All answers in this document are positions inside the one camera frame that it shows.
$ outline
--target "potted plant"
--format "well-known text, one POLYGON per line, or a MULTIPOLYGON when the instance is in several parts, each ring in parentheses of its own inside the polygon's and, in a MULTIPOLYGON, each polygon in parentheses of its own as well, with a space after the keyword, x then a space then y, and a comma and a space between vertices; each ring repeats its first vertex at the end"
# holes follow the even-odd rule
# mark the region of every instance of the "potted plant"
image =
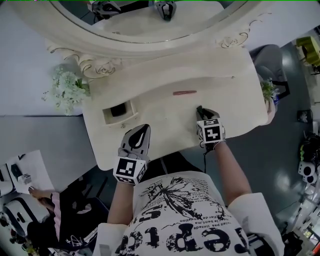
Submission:
POLYGON ((66 116, 71 116, 74 107, 80 106, 82 101, 90 96, 89 85, 61 65, 56 68, 52 80, 51 89, 43 93, 42 99, 52 100, 55 107, 63 110, 66 116))
POLYGON ((278 89, 276 89, 276 86, 271 82, 271 80, 263 80, 260 82, 260 85, 264 98, 265 109, 268 114, 268 121, 265 123, 265 125, 268 125, 271 123, 276 114, 274 100, 277 99, 278 89))

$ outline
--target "hand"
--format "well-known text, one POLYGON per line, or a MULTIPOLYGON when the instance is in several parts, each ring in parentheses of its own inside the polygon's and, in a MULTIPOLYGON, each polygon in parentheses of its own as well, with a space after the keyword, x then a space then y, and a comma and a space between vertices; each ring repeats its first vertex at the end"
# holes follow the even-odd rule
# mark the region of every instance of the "hand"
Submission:
POLYGON ((43 198, 43 192, 39 189, 29 187, 29 193, 31 196, 33 196, 35 199, 41 199, 43 198))
POLYGON ((29 193, 31 196, 33 196, 35 199, 40 199, 40 198, 51 198, 51 192, 50 191, 43 191, 36 189, 34 187, 29 187, 29 193))
POLYGON ((225 128, 221 122, 221 118, 219 113, 208 109, 203 108, 202 106, 199 106, 196 108, 196 120, 197 120, 197 134, 199 136, 199 139, 203 141, 206 152, 213 151, 220 142, 226 141, 226 133, 225 128), (212 134, 206 134, 207 131, 210 131, 209 128, 215 126, 212 128, 211 133, 213 132, 213 129, 215 133, 220 133, 219 139, 208 139, 207 136, 212 136, 212 134))

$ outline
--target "cord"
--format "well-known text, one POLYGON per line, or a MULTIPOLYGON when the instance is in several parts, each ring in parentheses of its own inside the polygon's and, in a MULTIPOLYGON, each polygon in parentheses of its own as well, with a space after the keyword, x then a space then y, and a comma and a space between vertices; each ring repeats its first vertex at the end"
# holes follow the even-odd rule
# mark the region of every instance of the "cord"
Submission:
POLYGON ((298 201, 298 200, 297 200, 297 201, 294 201, 293 203, 289 204, 287 207, 285 207, 285 208, 283 208, 282 210, 278 211, 275 215, 281 213, 283 210, 289 208, 290 206, 293 206, 295 203, 299 203, 299 201, 298 201))
POLYGON ((206 155, 211 152, 211 151, 207 151, 205 153, 203 153, 203 163, 204 163, 204 173, 207 173, 207 159, 206 159, 206 155))
POLYGON ((88 11, 85 15, 83 15, 80 20, 82 20, 88 13, 90 13, 90 11, 88 11))

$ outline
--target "white wall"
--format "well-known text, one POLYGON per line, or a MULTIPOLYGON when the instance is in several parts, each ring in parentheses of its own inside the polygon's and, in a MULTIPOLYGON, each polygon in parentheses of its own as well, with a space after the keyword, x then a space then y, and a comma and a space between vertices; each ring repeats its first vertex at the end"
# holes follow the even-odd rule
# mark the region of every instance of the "white wall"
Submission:
POLYGON ((63 115, 41 100, 62 57, 46 50, 45 39, 17 17, 9 2, 0 5, 0 24, 0 116, 63 115))
POLYGON ((251 51, 260 46, 286 45, 320 25, 320 4, 317 1, 275 1, 250 27, 245 47, 251 51))
POLYGON ((97 164, 82 117, 0 117, 1 164, 35 150, 57 191, 97 164))

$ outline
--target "person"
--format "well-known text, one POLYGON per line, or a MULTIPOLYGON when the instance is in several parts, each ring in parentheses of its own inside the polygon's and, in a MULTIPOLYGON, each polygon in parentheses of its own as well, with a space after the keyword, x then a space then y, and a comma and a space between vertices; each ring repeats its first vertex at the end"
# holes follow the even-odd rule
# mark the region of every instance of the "person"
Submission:
POLYGON ((282 256, 263 195, 252 193, 225 141, 213 154, 225 202, 212 179, 180 153, 152 161, 139 184, 117 183, 93 255, 249 256, 257 252, 250 240, 263 245, 264 255, 282 256))
POLYGON ((98 225, 107 221, 99 205, 84 200, 81 191, 72 186, 62 193, 34 188, 29 192, 50 212, 41 222, 27 226, 27 237, 40 256, 47 255, 48 248, 76 251, 87 247, 96 239, 98 225))

